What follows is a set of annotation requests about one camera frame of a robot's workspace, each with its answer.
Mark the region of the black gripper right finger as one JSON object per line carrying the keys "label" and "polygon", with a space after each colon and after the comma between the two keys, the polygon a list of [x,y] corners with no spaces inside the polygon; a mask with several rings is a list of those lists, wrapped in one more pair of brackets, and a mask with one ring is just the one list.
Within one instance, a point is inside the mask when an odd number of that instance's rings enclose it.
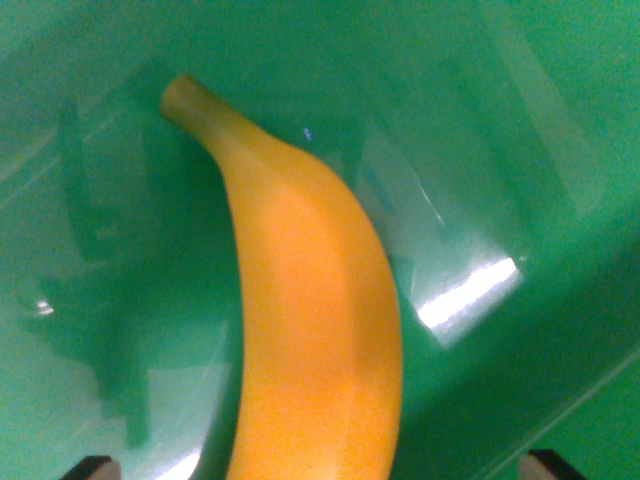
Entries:
{"label": "black gripper right finger", "polygon": [[519,480],[583,480],[583,474],[552,449],[532,449],[518,461]]}

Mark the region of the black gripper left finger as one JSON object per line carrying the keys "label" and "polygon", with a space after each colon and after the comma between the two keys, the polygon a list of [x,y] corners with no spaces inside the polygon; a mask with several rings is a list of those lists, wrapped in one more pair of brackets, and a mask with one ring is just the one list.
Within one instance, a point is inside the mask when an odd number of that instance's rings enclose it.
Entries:
{"label": "black gripper left finger", "polygon": [[108,455],[86,456],[67,471],[61,480],[121,480],[118,461]]}

